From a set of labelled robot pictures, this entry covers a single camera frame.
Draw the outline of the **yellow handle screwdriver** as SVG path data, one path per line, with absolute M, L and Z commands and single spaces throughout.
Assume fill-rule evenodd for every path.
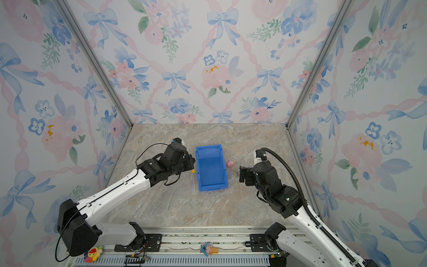
M 192 182 L 193 182 L 193 193 L 196 194 L 196 172 L 195 169 L 191 170 Z

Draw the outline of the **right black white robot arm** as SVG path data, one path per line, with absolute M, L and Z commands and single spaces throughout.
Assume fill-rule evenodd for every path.
M 284 225 L 276 222 L 260 241 L 248 241 L 251 247 L 263 247 L 272 252 L 271 259 L 283 260 L 292 255 L 308 267 L 375 267 L 372 259 L 351 250 L 316 216 L 302 194 L 282 184 L 270 161 L 259 161 L 252 168 L 240 167 L 239 181 L 257 189 L 257 197 L 272 210 L 288 219 L 309 240 L 299 240 Z

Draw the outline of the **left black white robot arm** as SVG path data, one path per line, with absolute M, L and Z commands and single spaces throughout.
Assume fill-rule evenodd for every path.
M 99 245 L 115 245 L 131 251 L 141 251 L 148 241 L 136 222 L 106 224 L 99 222 L 113 209 L 136 194 L 160 182 L 169 186 L 169 177 L 193 171 L 195 158 L 180 139 L 167 145 L 165 152 L 137 163 L 128 175 L 80 201 L 68 199 L 59 208 L 57 231 L 70 257 L 80 256 Z

